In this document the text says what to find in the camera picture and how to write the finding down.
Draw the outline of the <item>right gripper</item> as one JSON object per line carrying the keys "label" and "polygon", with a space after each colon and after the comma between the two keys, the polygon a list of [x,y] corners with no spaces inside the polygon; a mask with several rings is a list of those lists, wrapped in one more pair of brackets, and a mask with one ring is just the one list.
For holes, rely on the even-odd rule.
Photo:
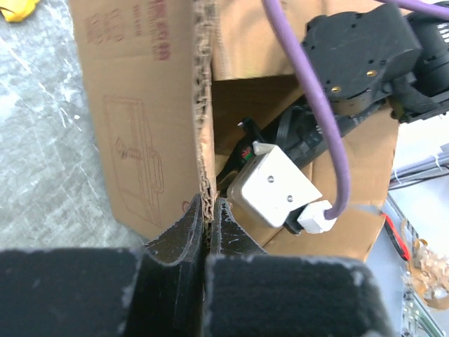
{"label": "right gripper", "polygon": [[224,183],[255,155],[253,143],[277,145],[294,164],[302,168],[328,150],[314,114],[308,105],[291,105],[263,129],[250,117],[239,122],[245,133],[237,142],[217,181]]}

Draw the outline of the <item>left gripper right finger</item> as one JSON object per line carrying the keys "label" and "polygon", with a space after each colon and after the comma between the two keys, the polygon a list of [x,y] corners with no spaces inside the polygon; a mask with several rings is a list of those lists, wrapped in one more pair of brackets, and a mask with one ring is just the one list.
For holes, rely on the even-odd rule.
{"label": "left gripper right finger", "polygon": [[218,198],[210,225],[209,252],[228,256],[267,254],[236,222],[226,199]]}

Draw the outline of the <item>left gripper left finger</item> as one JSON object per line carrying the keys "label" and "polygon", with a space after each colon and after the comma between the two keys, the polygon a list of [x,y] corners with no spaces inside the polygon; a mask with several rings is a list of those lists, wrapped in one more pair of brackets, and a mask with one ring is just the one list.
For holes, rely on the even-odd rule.
{"label": "left gripper left finger", "polygon": [[200,336],[203,305],[204,233],[201,197],[147,245],[144,317],[157,336]]}

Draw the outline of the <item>brown cardboard box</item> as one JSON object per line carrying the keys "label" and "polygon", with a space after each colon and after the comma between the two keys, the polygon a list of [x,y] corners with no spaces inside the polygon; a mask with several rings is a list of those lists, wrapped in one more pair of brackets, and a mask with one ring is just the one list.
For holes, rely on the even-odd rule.
{"label": "brown cardboard box", "polygon": [[[262,1],[68,1],[113,217],[153,239],[192,197],[212,200],[215,171],[243,136],[302,93]],[[343,138],[351,199],[329,232],[271,229],[232,204],[276,255],[367,260],[383,218],[398,138],[385,105]]]}

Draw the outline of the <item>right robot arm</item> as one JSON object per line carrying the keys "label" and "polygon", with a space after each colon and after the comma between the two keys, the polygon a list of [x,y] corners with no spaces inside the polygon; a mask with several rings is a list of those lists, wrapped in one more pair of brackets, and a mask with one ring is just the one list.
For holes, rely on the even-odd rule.
{"label": "right robot arm", "polygon": [[[432,9],[402,15],[395,4],[366,13],[319,15],[306,26],[302,45],[332,106],[342,136],[391,103],[401,123],[448,111],[448,22]],[[241,121],[244,137],[217,175],[224,188],[254,155],[253,143],[278,145],[299,167],[327,150],[309,103],[298,98],[266,127]]]}

